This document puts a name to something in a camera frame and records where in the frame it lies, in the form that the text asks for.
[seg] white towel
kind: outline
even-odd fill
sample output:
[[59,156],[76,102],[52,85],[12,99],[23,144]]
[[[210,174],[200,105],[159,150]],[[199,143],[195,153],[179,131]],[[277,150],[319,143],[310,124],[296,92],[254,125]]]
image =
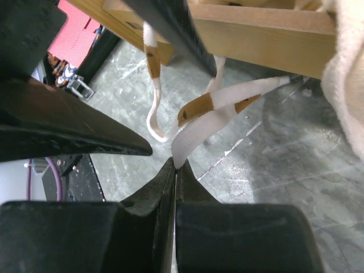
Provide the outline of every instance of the white towel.
[[323,9],[332,8],[337,13],[337,52],[321,86],[353,151],[364,160],[364,0],[326,0]]

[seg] concrete floor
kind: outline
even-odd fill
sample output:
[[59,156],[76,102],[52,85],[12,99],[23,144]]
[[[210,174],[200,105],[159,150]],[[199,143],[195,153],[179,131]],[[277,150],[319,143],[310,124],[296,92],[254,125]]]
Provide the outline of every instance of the concrete floor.
[[[279,75],[228,60],[225,85]],[[168,131],[178,110],[209,78],[177,57],[162,69],[159,122]],[[145,137],[151,157],[92,155],[106,198],[120,201],[152,179],[169,143],[148,133],[152,87],[144,54],[122,42],[94,78],[90,104]],[[353,154],[318,84],[295,83],[250,105],[189,157],[201,184],[222,202],[295,204],[312,224],[327,272],[364,272],[364,165]]]

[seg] purple cable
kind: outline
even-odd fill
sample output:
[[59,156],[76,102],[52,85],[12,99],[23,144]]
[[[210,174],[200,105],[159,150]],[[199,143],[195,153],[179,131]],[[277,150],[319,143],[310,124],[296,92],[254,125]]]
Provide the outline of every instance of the purple cable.
[[62,181],[61,181],[61,176],[59,175],[57,166],[51,158],[45,158],[45,159],[48,162],[48,164],[49,164],[50,168],[52,169],[53,174],[55,176],[56,187],[57,187],[57,201],[62,201],[62,199],[63,199],[62,198],[62,195],[63,195]]
[[29,159],[28,160],[28,167],[27,167],[27,200],[30,201],[31,200],[31,197],[30,197],[30,186],[31,186],[31,183],[32,183],[32,160]]

